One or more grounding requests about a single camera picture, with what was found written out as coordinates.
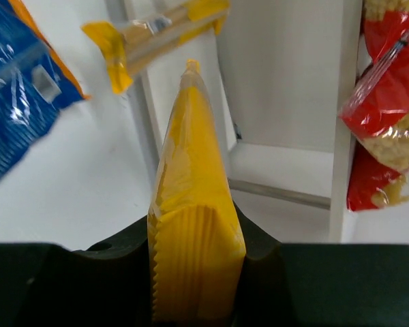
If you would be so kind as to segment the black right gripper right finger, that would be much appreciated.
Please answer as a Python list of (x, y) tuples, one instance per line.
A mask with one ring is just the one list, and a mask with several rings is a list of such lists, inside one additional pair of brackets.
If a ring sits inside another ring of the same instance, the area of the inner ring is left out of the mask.
[(235, 326), (409, 326), (409, 245), (281, 243), (237, 216)]

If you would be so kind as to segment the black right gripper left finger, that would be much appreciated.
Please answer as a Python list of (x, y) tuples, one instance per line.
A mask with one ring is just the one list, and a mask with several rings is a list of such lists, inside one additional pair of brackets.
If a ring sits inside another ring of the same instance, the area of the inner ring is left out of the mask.
[(147, 220), (86, 251), (0, 243), (0, 326), (150, 326)]

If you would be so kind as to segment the large yellow spaghetti bag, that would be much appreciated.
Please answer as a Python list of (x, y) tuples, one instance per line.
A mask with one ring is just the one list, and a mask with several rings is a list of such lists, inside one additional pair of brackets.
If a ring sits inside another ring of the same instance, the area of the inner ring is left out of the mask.
[(228, 326), (246, 246), (194, 60), (172, 107), (147, 235), (153, 322)]

